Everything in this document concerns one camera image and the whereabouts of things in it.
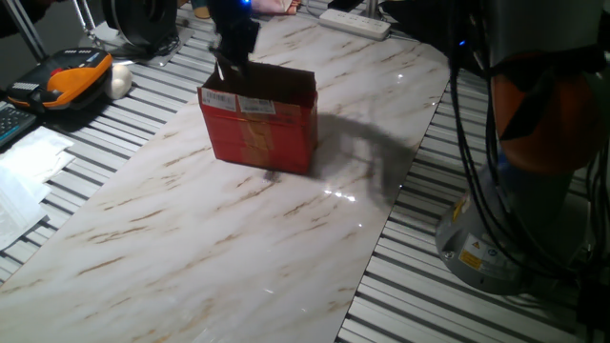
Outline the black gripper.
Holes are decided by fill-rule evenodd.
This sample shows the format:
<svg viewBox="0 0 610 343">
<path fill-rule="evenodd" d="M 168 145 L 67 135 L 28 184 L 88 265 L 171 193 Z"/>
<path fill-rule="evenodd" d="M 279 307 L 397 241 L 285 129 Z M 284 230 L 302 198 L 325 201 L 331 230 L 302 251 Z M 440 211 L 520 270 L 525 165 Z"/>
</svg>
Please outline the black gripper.
<svg viewBox="0 0 610 343">
<path fill-rule="evenodd" d="M 208 8 L 214 22 L 218 43 L 211 52 L 234 63 L 242 76 L 249 75 L 249 54 L 254 51 L 260 24 L 252 19 L 251 0 L 209 0 Z"/>
</svg>

